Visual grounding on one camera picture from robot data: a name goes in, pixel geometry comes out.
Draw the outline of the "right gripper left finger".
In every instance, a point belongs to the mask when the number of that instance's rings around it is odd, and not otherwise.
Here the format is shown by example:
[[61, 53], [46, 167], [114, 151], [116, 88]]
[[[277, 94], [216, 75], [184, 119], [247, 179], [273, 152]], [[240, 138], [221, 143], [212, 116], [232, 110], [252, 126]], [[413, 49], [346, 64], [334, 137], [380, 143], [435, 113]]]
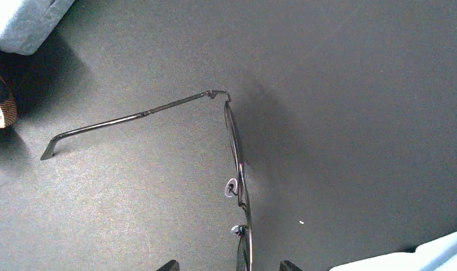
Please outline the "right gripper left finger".
[[180, 265], [178, 261], [170, 260], [156, 271], [180, 271]]

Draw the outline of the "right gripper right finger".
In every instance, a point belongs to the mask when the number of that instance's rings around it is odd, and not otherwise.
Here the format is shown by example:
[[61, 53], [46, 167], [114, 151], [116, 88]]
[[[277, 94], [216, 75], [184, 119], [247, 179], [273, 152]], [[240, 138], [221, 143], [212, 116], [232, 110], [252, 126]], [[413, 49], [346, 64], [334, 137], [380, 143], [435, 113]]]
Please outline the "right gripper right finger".
[[289, 260], [283, 260], [280, 262], [279, 271], [302, 271], [302, 269]]

